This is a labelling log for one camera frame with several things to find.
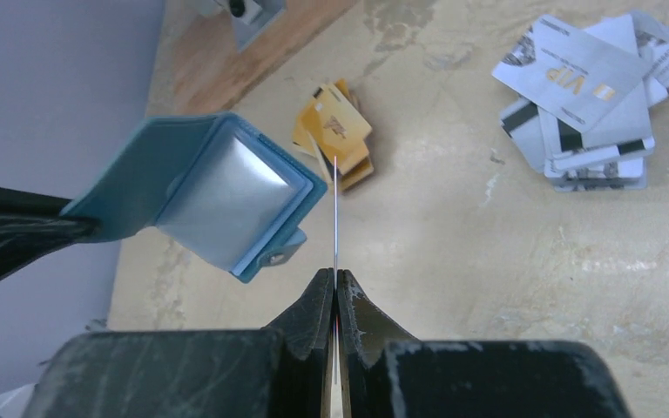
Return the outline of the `blue card holder wallet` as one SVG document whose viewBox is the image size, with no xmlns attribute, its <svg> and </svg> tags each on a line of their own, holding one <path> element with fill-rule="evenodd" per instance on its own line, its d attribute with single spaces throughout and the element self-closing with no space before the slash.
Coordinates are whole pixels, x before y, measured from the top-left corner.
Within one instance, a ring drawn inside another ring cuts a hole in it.
<svg viewBox="0 0 669 418">
<path fill-rule="evenodd" d="M 301 221 L 327 189 L 235 113 L 152 117 L 61 213 L 95 219 L 93 243 L 155 227 L 247 283 L 300 248 Z"/>
</svg>

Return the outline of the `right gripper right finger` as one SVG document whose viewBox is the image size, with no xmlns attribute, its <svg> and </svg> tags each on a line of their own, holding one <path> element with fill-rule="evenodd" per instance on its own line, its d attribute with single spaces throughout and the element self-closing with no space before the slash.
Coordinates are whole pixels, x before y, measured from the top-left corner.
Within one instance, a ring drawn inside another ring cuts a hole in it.
<svg viewBox="0 0 669 418">
<path fill-rule="evenodd" d="M 568 340 L 420 340 L 337 274 L 347 417 L 628 417 L 606 363 Z"/>
</svg>

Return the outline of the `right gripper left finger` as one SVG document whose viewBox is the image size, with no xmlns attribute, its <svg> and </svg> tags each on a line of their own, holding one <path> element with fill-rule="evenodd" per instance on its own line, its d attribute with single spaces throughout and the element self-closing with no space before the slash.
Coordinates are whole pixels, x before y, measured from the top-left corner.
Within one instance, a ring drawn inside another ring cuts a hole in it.
<svg viewBox="0 0 669 418">
<path fill-rule="evenodd" d="M 52 358 L 28 417 L 327 417 L 334 275 L 255 329 L 95 332 Z"/>
</svg>

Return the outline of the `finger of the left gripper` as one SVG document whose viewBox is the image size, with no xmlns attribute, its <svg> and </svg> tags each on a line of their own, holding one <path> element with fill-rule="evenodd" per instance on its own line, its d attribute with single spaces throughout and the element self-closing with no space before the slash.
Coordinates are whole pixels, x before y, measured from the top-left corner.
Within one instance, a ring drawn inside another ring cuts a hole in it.
<svg viewBox="0 0 669 418">
<path fill-rule="evenodd" d="M 41 225 L 0 226 L 0 281 L 45 255 L 91 237 L 90 221 L 55 221 Z"/>
<path fill-rule="evenodd" d="M 69 199 L 0 187 L 0 227 L 67 227 L 94 231 L 95 220 L 61 215 Z"/>
</svg>

